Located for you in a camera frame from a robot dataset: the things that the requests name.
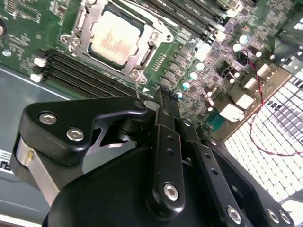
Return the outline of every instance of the chip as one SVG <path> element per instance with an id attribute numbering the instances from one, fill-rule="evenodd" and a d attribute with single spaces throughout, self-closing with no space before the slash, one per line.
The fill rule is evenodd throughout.
<path id="1" fill-rule="evenodd" d="M 125 65 L 138 50 L 140 30 L 109 11 L 94 23 L 92 33 L 91 50 L 118 65 Z"/>

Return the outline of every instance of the mounting screw hole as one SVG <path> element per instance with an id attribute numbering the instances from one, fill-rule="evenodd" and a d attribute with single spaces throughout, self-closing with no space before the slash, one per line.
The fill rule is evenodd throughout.
<path id="1" fill-rule="evenodd" d="M 214 168 L 212 168 L 212 172 L 213 174 L 218 175 L 218 172 Z"/>
<path id="2" fill-rule="evenodd" d="M 168 152 L 170 155 L 174 155 L 174 154 L 175 154 L 175 152 L 174 152 L 172 149 L 170 149 L 170 148 L 167 149 L 167 152 Z"/>
<path id="3" fill-rule="evenodd" d="M 170 113 L 169 113 L 166 109 L 163 109 L 163 113 L 164 113 L 166 116 L 170 116 Z"/>
<path id="4" fill-rule="evenodd" d="M 204 155 L 205 155 L 208 159 L 211 158 L 210 155 L 209 155 L 208 153 L 204 153 Z"/>
<path id="5" fill-rule="evenodd" d="M 167 138 L 169 139 L 169 141 L 174 141 L 174 138 L 172 138 L 171 136 L 167 136 Z"/>

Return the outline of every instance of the capacitor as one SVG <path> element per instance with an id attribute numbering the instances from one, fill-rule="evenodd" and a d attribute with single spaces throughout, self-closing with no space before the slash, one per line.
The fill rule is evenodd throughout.
<path id="1" fill-rule="evenodd" d="M 8 33 L 8 27 L 3 19 L 0 18 L 0 38 L 6 36 Z"/>
<path id="2" fill-rule="evenodd" d="M 213 95 L 212 91 L 209 89 L 208 86 L 204 87 L 204 91 L 207 94 L 207 96 L 212 96 Z"/>
<path id="3" fill-rule="evenodd" d="M 182 91 L 181 90 L 176 90 L 175 91 L 175 94 L 178 95 L 178 98 L 182 98 L 183 97 L 183 94 L 182 94 Z"/>
<path id="4" fill-rule="evenodd" d="M 255 55 L 257 58 L 262 56 L 262 52 L 258 50 L 256 47 L 249 46 L 248 49 L 251 51 L 253 55 Z"/>
<path id="5" fill-rule="evenodd" d="M 238 51 L 242 50 L 242 45 L 235 43 L 234 45 L 232 45 L 232 50 L 235 52 L 238 52 Z"/>
<path id="6" fill-rule="evenodd" d="M 214 105 L 214 102 L 210 98 L 208 98 L 207 101 L 205 102 L 205 106 L 209 112 L 213 111 L 213 109 L 214 109 L 213 105 Z"/>
<path id="7" fill-rule="evenodd" d="M 227 79 L 231 84 L 235 82 L 235 79 L 234 79 L 234 77 L 231 75 L 231 73 L 228 73 L 228 74 L 226 75 L 226 79 Z"/>
<path id="8" fill-rule="evenodd" d="M 200 62 L 200 61 L 198 61 L 195 64 L 195 66 L 196 66 L 197 71 L 202 71 L 205 68 L 205 65 L 202 62 Z"/>
<path id="9" fill-rule="evenodd" d="M 246 43 L 248 43 L 248 37 L 247 37 L 247 35 L 240 35 L 240 37 L 239 37 L 239 43 L 240 44 L 246 44 Z"/>
<path id="10" fill-rule="evenodd" d="M 240 76 L 240 73 L 235 69 L 233 68 L 230 73 L 232 74 L 233 77 L 235 78 L 238 78 Z"/>
<path id="11" fill-rule="evenodd" d="M 218 90 L 218 87 L 214 86 L 213 89 L 212 89 L 212 93 L 214 94 L 217 90 Z"/>
<path id="12" fill-rule="evenodd" d="M 190 83 L 187 80 L 182 81 L 182 87 L 184 90 L 187 90 L 190 88 Z"/>
<path id="13" fill-rule="evenodd" d="M 190 71 L 188 74 L 191 79 L 195 80 L 198 78 L 198 74 L 195 71 Z"/>

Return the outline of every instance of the green circuit board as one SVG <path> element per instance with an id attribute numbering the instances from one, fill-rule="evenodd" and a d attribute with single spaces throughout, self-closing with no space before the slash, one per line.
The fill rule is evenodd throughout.
<path id="1" fill-rule="evenodd" d="M 212 1 L 209 0 L 204 4 L 211 8 Z M 144 1 L 136 2 L 144 6 Z M 0 3 L 0 18 L 6 23 L 8 34 L 0 38 L 0 63 L 29 76 L 34 67 L 36 51 L 56 49 L 135 89 L 134 83 L 127 82 L 94 64 L 74 57 L 59 41 L 61 35 L 71 33 L 80 3 L 81 0 L 4 0 Z M 213 130 L 224 124 L 225 120 L 218 117 L 216 112 L 207 113 L 205 110 L 205 100 L 201 98 L 202 88 L 216 87 L 217 91 L 213 99 L 221 93 L 227 93 L 232 85 L 218 76 L 217 69 L 221 64 L 224 61 L 228 62 L 241 73 L 241 76 L 247 72 L 247 69 L 235 60 L 235 53 L 232 50 L 232 45 L 239 35 L 247 35 L 250 38 L 249 44 L 260 50 L 271 50 L 275 34 L 295 10 L 295 2 L 291 0 L 261 0 L 256 6 L 246 5 L 245 2 L 243 4 L 245 6 L 243 11 L 234 18 L 236 21 L 234 28 L 227 33 L 223 43 L 208 52 L 203 62 L 205 69 L 198 73 L 196 80 L 191 80 L 188 72 L 195 70 L 195 64 L 199 59 L 190 54 L 181 54 L 186 61 L 180 65 L 180 70 L 174 73 L 172 78 L 168 80 L 164 77 L 175 63 L 176 55 L 180 54 L 182 47 L 194 52 L 201 44 L 197 35 L 167 23 L 167 27 L 174 35 L 174 41 L 170 44 L 161 44 L 157 49 L 144 71 L 148 82 L 139 86 L 140 92 L 153 97 L 161 85 L 166 85 L 172 90 L 182 90 L 181 82 L 187 80 L 191 86 L 190 89 L 184 91 L 179 101 L 181 115 L 190 119 L 195 126 L 204 124 Z M 47 81 L 46 83 L 76 98 L 85 98 L 84 95 L 54 82 Z"/>

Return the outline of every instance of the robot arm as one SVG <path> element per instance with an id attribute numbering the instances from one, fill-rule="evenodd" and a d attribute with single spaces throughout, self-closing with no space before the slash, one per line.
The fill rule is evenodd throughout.
<path id="1" fill-rule="evenodd" d="M 94 129 L 98 146 L 137 146 L 83 174 Z M 164 88 L 147 107 L 130 96 L 26 107 L 11 167 L 48 201 L 45 227 L 294 226 L 220 142 L 197 136 Z"/>

